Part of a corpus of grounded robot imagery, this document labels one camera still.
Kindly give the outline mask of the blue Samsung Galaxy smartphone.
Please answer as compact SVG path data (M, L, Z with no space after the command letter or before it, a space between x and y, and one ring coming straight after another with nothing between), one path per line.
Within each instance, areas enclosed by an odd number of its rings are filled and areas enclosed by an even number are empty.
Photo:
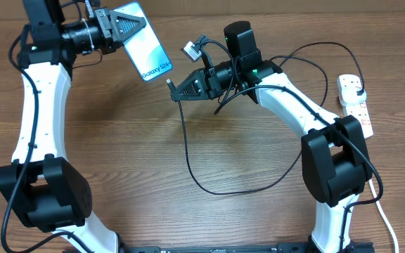
M138 2L131 2L116 8L115 11L145 18L146 26L124 43L125 51L131 58L140 78L144 82L149 82L169 72L173 68L172 62L150 25L141 5Z

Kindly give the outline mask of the white power extension strip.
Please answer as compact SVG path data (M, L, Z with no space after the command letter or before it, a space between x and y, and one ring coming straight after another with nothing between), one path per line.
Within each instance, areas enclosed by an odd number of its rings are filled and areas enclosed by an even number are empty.
M340 88L354 88L356 91L360 91L362 88L361 80L358 76L353 74L342 74L337 78L338 92ZM361 124L361 128L364 134L364 138L370 138L373 135L373 129L371 125L370 115L366 101L360 104L351 106L342 106L344 116L353 115L358 119Z

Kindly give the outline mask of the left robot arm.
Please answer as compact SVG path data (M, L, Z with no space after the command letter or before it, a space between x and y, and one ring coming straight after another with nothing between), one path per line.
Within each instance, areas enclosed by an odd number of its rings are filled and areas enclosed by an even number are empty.
M1 245L9 250L12 214L49 240L62 237L76 252L128 252L121 236L93 211L88 181L70 164L65 149L65 107L78 55L115 52L149 27L137 3L110 10L97 1L68 23L57 0L25 1L27 24L8 58L21 73L22 122L11 163L0 167L0 192L7 202Z

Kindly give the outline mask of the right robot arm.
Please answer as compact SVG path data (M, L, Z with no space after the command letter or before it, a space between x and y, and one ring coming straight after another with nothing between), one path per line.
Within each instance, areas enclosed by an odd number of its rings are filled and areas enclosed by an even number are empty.
M172 100L218 98L226 105L245 94L300 138L302 177L316 201L316 223L308 241L281 243L279 252L372 252L371 243L354 242L349 236L353 208L362 204L359 196L366 182L378 176L359 120L324 110L299 91L278 65L263 59L248 21L227 25L224 36L229 60L218 65L205 51L206 36L184 46L190 60L202 60L204 65L180 85L170 86Z

